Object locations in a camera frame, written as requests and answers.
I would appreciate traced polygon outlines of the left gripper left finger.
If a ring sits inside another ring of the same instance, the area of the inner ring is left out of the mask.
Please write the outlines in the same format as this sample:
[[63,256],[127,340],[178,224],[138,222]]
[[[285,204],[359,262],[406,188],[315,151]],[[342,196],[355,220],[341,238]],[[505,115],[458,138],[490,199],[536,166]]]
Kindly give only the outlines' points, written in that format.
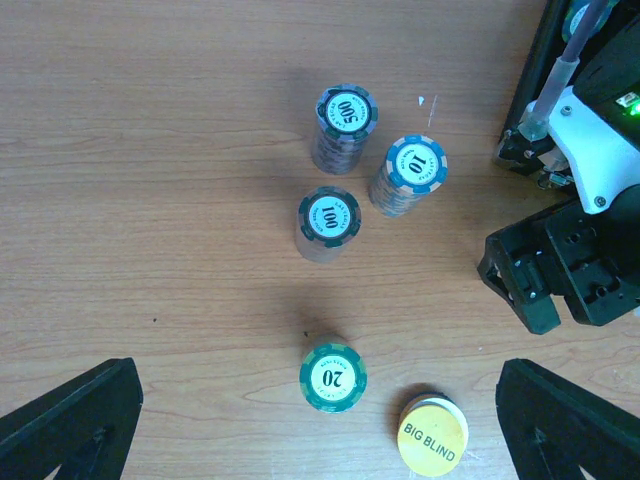
[[104,361],[1,418],[1,477],[119,479],[142,405],[134,360]]

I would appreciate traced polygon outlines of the black poker set case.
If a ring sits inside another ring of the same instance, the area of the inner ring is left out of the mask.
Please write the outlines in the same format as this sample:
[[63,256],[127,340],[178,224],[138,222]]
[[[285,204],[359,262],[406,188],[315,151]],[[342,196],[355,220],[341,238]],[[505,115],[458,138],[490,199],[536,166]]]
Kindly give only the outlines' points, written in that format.
[[566,157],[548,133],[565,88],[639,149],[639,4],[617,1],[593,37],[608,1],[591,4],[568,43],[561,28],[570,1],[550,1],[522,71],[494,161],[544,190],[579,196]]

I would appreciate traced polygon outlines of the blue chip stack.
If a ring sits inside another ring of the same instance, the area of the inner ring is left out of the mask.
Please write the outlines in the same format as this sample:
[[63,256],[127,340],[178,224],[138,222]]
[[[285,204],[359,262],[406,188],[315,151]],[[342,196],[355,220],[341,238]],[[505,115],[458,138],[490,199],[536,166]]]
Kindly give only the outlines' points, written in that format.
[[[565,43],[568,43],[574,35],[583,16],[587,12],[591,2],[589,0],[571,0],[569,7],[565,13],[561,28],[561,37]],[[598,33],[609,19],[612,9],[617,5],[617,1],[608,1],[605,10],[602,12],[598,22],[595,24],[590,34],[593,37]]]

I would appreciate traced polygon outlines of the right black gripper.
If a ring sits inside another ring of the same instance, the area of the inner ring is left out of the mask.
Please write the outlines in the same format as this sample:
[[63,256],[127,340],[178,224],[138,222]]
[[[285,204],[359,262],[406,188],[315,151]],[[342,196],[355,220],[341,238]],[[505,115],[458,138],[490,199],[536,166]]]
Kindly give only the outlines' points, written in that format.
[[600,214],[571,199],[492,233],[477,270],[532,334],[560,325],[556,296],[576,322],[610,323],[639,306],[639,188]]

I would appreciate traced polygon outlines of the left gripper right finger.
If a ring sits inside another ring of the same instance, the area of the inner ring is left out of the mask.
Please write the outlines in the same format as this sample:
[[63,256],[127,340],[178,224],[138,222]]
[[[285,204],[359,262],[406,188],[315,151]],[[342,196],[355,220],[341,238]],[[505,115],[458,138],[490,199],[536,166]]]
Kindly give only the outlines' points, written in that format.
[[520,479],[637,479],[639,418],[528,359],[504,363],[496,411]]

